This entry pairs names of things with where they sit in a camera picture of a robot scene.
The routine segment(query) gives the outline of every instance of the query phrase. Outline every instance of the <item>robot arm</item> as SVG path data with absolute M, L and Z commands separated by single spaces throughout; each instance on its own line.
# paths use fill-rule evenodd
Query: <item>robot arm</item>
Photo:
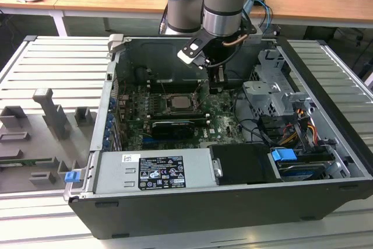
M 202 68 L 225 65 L 237 53 L 248 33 L 256 32 L 249 19 L 242 21 L 245 0 L 204 0 L 203 29 L 178 52 L 186 64 Z

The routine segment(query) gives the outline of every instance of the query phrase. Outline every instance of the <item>blue latch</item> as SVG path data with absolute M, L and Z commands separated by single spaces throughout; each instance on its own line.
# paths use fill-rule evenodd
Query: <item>blue latch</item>
M 297 155 L 292 149 L 275 149 L 272 152 L 272 157 L 276 161 L 278 160 L 297 160 Z
M 78 183 L 80 182 L 80 171 L 69 171 L 65 175 L 66 183 Z

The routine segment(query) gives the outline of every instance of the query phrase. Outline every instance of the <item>sticker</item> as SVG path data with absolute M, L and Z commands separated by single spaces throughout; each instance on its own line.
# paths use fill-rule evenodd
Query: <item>sticker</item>
M 122 155 L 122 162 L 123 163 L 133 163 L 133 162 L 138 162 L 141 157 L 141 154 L 123 154 Z
M 3 163 L 0 164 L 0 167 L 16 167 L 16 166 L 23 166 L 21 163 Z
M 185 188 L 187 186 L 182 156 L 139 157 L 138 161 L 140 190 Z

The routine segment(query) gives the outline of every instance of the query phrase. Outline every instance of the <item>black cable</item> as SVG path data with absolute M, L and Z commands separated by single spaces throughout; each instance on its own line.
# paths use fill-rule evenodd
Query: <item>black cable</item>
M 369 46 L 373 43 L 373 38 L 372 40 L 368 43 L 368 45 L 365 47 L 365 49 L 363 49 L 363 51 L 360 53 L 360 55 L 357 57 L 357 59 L 355 60 L 353 66 L 351 67 L 351 69 L 353 70 L 354 67 L 356 66 L 357 62 L 359 61 L 359 59 L 361 58 L 361 56 L 366 52 L 366 50 L 368 50 Z
M 236 122 L 238 122 L 244 130 L 246 130 L 247 132 L 250 132 L 251 134 L 256 135 L 257 137 L 259 137 L 261 140 L 264 141 L 263 137 L 260 134 L 254 132 L 252 129 L 249 129 L 249 128 L 245 127 L 244 125 L 242 125 L 242 122 L 249 121 L 249 120 L 252 121 L 253 119 L 243 119 L 243 120 L 239 121 L 238 118 L 237 118 L 237 115 L 235 113 L 235 109 L 236 109 L 236 105 L 237 105 L 238 96 L 240 95 L 242 90 L 243 90 L 243 88 L 239 88 L 238 91 L 237 91 L 237 94 L 235 96 L 234 104 L 233 104 L 233 116 L 234 116 Z
M 232 58 L 234 58 L 237 55 L 237 53 L 240 51 L 241 47 L 242 47 L 242 43 L 240 45 L 238 45 L 238 47 L 234 50 L 234 52 L 227 59 L 225 59 L 222 62 L 219 62 L 218 64 L 206 65 L 206 68 L 215 68 L 215 67 L 220 67 L 222 65 L 227 64 Z
M 10 17 L 7 16 L 5 13 L 3 13 L 3 11 L 1 11 L 0 9 L 0 12 L 8 19 L 8 21 L 12 24 L 12 26 L 15 28 L 15 30 L 19 33 L 19 35 L 22 36 L 22 32 L 16 27 L 16 25 L 10 20 Z

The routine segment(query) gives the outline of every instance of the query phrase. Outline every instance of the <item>aluminum profile table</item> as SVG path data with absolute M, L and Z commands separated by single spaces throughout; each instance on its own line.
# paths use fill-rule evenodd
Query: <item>aluminum profile table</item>
M 314 41 L 290 43 L 301 57 L 317 57 L 307 59 L 310 69 L 324 84 L 330 96 L 339 103 L 341 110 L 346 108 L 343 113 L 350 118 L 351 123 L 359 124 L 359 120 L 366 122 L 367 119 L 361 118 L 370 111 L 362 111 L 365 113 L 360 114 L 359 111 L 352 110 L 372 109 L 371 93 L 362 90 L 362 82 L 345 68 L 345 64 L 333 53 L 329 53 L 327 47 Z M 108 63 L 106 44 L 105 37 L 38 37 L 32 42 L 24 42 L 0 74 L 0 93 L 5 94 L 1 97 L 0 104 L 4 106 L 18 100 L 26 106 L 27 113 L 40 113 L 39 108 L 28 103 L 31 99 L 29 94 L 30 90 L 46 86 L 55 89 L 56 99 L 61 102 L 65 100 L 64 103 L 68 106 L 66 110 L 87 104 L 93 106 L 93 110 L 97 109 L 100 96 L 93 90 L 99 91 L 102 88 L 105 70 L 95 66 L 104 68 Z M 327 69 L 329 75 L 325 76 L 323 73 Z M 8 90 L 12 90 L 13 95 L 6 95 Z M 82 96 L 80 90 L 87 91 L 91 96 Z M 348 96 L 350 92 L 353 96 L 361 97 L 349 100 L 345 95 Z M 75 98 L 68 96 L 72 93 L 76 95 Z M 0 246 L 6 244 L 9 249 L 372 248 L 373 197 L 351 201 L 320 221 L 169 234 L 161 237 L 97 240 L 62 199 L 62 190 L 5 194 L 0 197 L 0 229 Z

